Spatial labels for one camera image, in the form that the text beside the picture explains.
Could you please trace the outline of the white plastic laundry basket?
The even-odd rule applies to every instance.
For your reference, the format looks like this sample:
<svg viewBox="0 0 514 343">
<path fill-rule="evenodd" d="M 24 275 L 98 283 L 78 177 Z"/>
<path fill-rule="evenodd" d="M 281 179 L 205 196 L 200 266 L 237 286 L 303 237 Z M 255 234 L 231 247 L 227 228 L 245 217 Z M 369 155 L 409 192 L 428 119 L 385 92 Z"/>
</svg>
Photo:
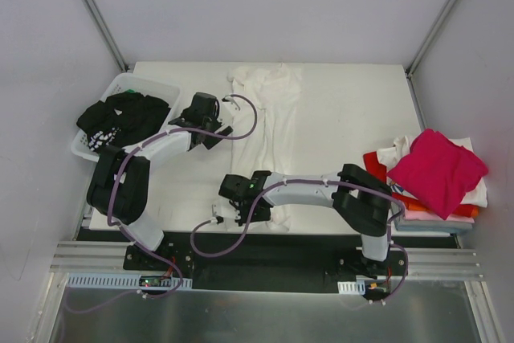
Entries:
<svg viewBox="0 0 514 343">
<path fill-rule="evenodd" d="M 180 98 L 181 89 L 175 84 L 120 74 L 77 119 L 79 132 L 71 152 L 96 162 L 106 145 L 123 148 L 142 142 L 178 115 Z"/>
</svg>

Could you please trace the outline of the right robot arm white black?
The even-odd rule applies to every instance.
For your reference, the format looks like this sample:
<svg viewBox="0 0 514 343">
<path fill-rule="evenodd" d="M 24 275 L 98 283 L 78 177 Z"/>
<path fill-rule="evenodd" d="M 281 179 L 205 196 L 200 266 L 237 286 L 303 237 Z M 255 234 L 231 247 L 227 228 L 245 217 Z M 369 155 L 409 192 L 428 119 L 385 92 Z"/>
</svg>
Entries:
<svg viewBox="0 0 514 343">
<path fill-rule="evenodd" d="M 319 176 L 293 176 L 257 170 L 250 178 L 228 174 L 222 180 L 212 215 L 218 223 L 242 227 L 265 222 L 278 206 L 321 206 L 335 210 L 361 236 L 361 255 L 345 262 L 358 275 L 387 276 L 390 265 L 390 211 L 393 194 L 358 165 Z"/>
</svg>

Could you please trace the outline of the light blue folded t-shirt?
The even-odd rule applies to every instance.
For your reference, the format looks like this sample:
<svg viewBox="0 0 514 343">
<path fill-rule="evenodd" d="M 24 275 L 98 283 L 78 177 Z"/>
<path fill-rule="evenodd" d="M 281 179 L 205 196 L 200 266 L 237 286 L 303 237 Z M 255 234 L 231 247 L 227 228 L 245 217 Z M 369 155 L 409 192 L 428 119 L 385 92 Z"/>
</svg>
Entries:
<svg viewBox="0 0 514 343">
<path fill-rule="evenodd" d="M 474 223 L 446 222 L 445 220 L 442 222 L 407 220 L 405 218 L 405 212 L 393 221 L 397 231 L 461 234 L 471 231 L 474 225 Z"/>
</svg>

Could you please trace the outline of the left aluminium frame post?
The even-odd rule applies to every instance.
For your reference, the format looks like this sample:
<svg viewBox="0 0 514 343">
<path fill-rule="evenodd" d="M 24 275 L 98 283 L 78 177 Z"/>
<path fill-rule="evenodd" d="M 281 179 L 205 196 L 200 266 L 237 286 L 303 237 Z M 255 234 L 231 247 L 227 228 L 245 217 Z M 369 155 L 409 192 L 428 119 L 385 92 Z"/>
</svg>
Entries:
<svg viewBox="0 0 514 343">
<path fill-rule="evenodd" d="M 98 30 L 100 37 L 102 38 L 104 45 L 108 49 L 109 54 L 113 58 L 116 66 L 121 72 L 129 70 L 129 65 L 122 55 L 120 48 L 118 47 L 112 32 L 110 31 L 108 24 L 105 22 L 104 17 L 97 6 L 95 0 L 82 0 L 85 9 L 90 15 L 96 29 Z"/>
</svg>

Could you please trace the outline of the white floral print t-shirt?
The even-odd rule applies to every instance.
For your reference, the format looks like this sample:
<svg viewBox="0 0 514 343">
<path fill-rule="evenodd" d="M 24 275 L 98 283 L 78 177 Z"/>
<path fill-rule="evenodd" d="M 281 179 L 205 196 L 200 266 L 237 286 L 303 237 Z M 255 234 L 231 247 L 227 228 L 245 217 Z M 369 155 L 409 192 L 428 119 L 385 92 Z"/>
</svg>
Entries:
<svg viewBox="0 0 514 343">
<path fill-rule="evenodd" d="M 234 135 L 249 129 L 247 138 L 232 143 L 230 171 L 249 178 L 257 170 L 292 173 L 296 112 L 302 92 L 302 69 L 284 63 L 273 67 L 240 66 L 227 75 L 232 92 L 248 98 L 234 112 Z"/>
</svg>

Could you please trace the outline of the magenta t-shirt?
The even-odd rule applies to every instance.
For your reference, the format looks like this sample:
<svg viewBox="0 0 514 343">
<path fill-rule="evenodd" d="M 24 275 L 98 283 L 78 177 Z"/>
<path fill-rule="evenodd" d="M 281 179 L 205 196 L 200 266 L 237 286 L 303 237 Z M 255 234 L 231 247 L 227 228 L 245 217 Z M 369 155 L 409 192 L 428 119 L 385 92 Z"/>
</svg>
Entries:
<svg viewBox="0 0 514 343">
<path fill-rule="evenodd" d="M 440 218 L 448 218 L 466 192 L 488 174 L 486 164 L 474 152 L 450 142 L 441 132 L 426 129 L 419 134 L 410 153 L 387 177 L 415 196 Z"/>
</svg>

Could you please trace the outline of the pink folded t-shirt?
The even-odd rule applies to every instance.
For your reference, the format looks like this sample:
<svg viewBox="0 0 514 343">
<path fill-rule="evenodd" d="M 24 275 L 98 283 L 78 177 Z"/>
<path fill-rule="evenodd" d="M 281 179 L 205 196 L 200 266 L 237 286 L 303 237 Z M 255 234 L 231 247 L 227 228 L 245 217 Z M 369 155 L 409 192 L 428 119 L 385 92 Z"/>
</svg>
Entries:
<svg viewBox="0 0 514 343">
<path fill-rule="evenodd" d="M 419 220 L 419 221 L 439 221 L 442 222 L 443 218 L 440 218 L 438 215 L 425 212 L 425 211 L 416 211 L 416 210 L 406 210 L 405 218 L 407 220 Z M 446 222 L 459 222 L 459 223 L 474 223 L 475 220 L 473 218 L 463 217 L 451 214 L 448 218 L 445 219 Z"/>
</svg>

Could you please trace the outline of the red t-shirt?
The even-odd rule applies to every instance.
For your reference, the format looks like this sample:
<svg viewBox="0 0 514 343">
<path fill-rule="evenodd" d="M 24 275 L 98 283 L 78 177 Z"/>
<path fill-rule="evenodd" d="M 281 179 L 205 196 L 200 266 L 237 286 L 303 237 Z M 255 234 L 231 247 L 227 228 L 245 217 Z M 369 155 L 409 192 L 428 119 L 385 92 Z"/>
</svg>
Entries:
<svg viewBox="0 0 514 343">
<path fill-rule="evenodd" d="M 386 182 L 386 167 L 378 162 L 377 153 L 370 152 L 363 155 L 365 169 L 381 182 Z M 405 195 L 393 193 L 393 197 L 402 201 L 403 198 L 409 198 Z"/>
</svg>

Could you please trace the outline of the orange folded t-shirt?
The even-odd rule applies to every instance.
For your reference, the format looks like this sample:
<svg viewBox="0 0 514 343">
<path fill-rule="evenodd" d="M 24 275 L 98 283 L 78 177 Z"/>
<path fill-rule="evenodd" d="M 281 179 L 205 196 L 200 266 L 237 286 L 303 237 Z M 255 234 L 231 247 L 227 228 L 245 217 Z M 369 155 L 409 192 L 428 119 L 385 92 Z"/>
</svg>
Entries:
<svg viewBox="0 0 514 343">
<path fill-rule="evenodd" d="M 408 210 L 429 211 L 429 209 L 427 207 L 425 207 L 423 204 L 421 204 L 416 199 L 403 198 L 402 201 Z M 461 216 L 461 217 L 476 218 L 479 215 L 479 208 L 477 206 L 473 206 L 473 205 L 469 205 L 469 204 L 459 205 L 452 212 L 452 214 Z"/>
</svg>

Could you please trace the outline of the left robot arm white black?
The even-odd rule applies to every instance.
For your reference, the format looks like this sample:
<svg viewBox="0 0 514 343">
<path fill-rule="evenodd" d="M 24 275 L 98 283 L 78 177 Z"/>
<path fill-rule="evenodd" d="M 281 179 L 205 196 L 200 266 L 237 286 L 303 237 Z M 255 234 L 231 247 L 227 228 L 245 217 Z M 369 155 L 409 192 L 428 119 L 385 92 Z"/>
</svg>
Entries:
<svg viewBox="0 0 514 343">
<path fill-rule="evenodd" d="M 162 245 L 164 231 L 145 212 L 150 174 L 169 159 L 199 145 L 211 149 L 220 142 L 207 136 L 232 133 L 231 121 L 222 117 L 222 105 L 213 95 L 194 94 L 191 105 L 158 134 L 140 144 L 122 149 L 106 146 L 96 163 L 86 201 L 108 219 L 108 224 L 126 231 L 144 246 L 142 260 L 154 270 L 169 263 L 170 251 Z"/>
</svg>

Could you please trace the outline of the aluminium rail profile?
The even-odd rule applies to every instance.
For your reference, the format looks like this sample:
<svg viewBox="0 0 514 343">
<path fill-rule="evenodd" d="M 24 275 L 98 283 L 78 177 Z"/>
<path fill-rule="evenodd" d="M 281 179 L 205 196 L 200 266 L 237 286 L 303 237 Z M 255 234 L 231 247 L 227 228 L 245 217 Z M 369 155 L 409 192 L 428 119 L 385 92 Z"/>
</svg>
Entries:
<svg viewBox="0 0 514 343">
<path fill-rule="evenodd" d="M 126 242 L 63 241 L 51 261 L 51 272 L 120 273 Z M 478 256 L 469 249 L 409 248 L 410 280 L 484 281 Z"/>
</svg>

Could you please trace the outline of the aluminium frame post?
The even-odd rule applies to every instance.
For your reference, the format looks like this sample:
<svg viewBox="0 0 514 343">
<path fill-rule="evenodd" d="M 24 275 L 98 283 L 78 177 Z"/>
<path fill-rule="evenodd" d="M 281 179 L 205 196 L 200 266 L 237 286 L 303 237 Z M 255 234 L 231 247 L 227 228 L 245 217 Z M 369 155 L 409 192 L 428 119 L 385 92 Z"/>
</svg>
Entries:
<svg viewBox="0 0 514 343">
<path fill-rule="evenodd" d="M 98 30 L 100 37 L 102 38 L 104 45 L 108 49 L 109 54 L 113 58 L 116 66 L 121 72 L 129 70 L 129 65 L 122 55 L 120 48 L 118 47 L 112 32 L 110 31 L 108 24 L 105 22 L 104 17 L 97 6 L 95 0 L 82 0 L 85 9 L 90 15 L 96 29 Z"/>
<path fill-rule="evenodd" d="M 454 8 L 456 8 L 458 1 L 459 0 L 446 0 L 443 3 L 443 7 L 438 12 L 435 20 L 431 24 L 430 29 L 428 30 L 424 40 L 422 41 L 422 44 L 416 51 L 416 54 L 410 62 L 409 66 L 406 68 L 406 77 L 408 79 L 411 79 L 414 73 L 417 71 L 419 65 L 426 56 L 427 52 L 429 51 L 430 46 L 438 37 L 445 23 L 450 18 Z"/>
</svg>

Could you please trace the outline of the black printed t-shirt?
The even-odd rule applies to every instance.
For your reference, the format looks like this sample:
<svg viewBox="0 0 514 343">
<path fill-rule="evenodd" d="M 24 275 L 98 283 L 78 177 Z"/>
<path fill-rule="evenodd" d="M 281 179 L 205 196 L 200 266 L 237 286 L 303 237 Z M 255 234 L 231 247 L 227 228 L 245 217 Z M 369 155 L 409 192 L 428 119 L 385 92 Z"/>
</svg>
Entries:
<svg viewBox="0 0 514 343">
<path fill-rule="evenodd" d="M 88 107 L 76 124 L 87 136 L 87 147 L 100 153 L 108 145 L 122 148 L 159 132 L 170 106 L 141 93 L 121 92 Z"/>
</svg>

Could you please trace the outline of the white folded t-shirt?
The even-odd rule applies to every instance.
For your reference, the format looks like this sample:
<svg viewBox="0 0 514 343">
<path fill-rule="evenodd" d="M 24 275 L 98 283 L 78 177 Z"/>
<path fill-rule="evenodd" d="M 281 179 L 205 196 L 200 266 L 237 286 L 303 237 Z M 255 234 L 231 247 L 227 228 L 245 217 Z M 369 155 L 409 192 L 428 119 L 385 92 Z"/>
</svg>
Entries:
<svg viewBox="0 0 514 343">
<path fill-rule="evenodd" d="M 389 172 L 393 169 L 400 160 L 410 153 L 410 146 L 414 142 L 416 136 L 405 135 L 403 137 L 397 137 L 393 141 L 393 146 L 389 148 L 382 148 L 377 150 L 378 162 L 386 167 L 386 171 Z M 450 139 L 450 142 L 457 146 L 462 146 L 465 149 L 473 153 L 473 147 L 471 139 L 469 137 L 461 139 Z M 386 177 L 386 183 L 390 185 L 394 182 L 389 177 Z M 415 198 L 409 191 L 405 190 L 405 196 Z M 487 187 L 483 178 L 479 180 L 475 188 L 469 192 L 466 192 L 462 204 L 471 204 L 480 207 L 487 206 Z"/>
</svg>

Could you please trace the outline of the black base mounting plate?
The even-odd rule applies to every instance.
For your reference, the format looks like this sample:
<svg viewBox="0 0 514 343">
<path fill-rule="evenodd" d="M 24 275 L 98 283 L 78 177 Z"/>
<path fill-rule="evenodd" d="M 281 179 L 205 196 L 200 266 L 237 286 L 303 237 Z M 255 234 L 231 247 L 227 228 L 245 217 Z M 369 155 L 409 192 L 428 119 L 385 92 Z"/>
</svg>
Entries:
<svg viewBox="0 0 514 343">
<path fill-rule="evenodd" d="M 127 247 L 123 268 L 163 273 L 175 263 L 172 273 L 190 279 L 195 289 L 297 293 L 335 293 L 338 283 L 358 278 L 392 283 L 406 268 L 401 251 L 391 251 L 383 263 L 366 263 L 356 235 L 249 234 L 231 253 L 212 256 L 237 238 L 168 231 L 153 256 Z"/>
</svg>

